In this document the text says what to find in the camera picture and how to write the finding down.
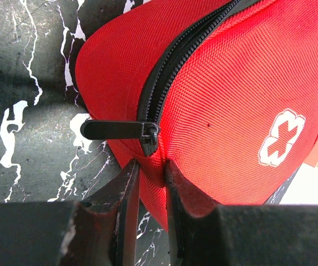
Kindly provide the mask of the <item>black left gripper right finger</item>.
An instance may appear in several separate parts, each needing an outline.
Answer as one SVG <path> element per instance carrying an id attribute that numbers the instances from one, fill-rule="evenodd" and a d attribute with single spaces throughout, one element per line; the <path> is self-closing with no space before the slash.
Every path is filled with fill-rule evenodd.
<path id="1" fill-rule="evenodd" d="M 228 206 L 165 167 L 172 265 L 318 265 L 318 206 Z"/>

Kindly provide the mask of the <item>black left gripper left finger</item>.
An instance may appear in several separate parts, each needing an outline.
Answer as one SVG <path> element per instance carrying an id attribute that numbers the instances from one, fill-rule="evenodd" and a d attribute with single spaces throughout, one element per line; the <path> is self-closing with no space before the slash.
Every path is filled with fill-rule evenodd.
<path id="1" fill-rule="evenodd" d="M 0 203 L 0 265 L 134 265 L 139 164 L 82 201 Z"/>

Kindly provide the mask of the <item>red black medicine case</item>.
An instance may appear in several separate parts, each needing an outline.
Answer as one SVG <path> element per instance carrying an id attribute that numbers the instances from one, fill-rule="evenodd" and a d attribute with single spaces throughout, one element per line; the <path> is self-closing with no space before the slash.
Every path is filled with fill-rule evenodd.
<path id="1" fill-rule="evenodd" d="M 166 228 L 165 163 L 222 204 L 263 204 L 318 139 L 318 1 L 150 1 L 93 33 L 78 89 Z"/>

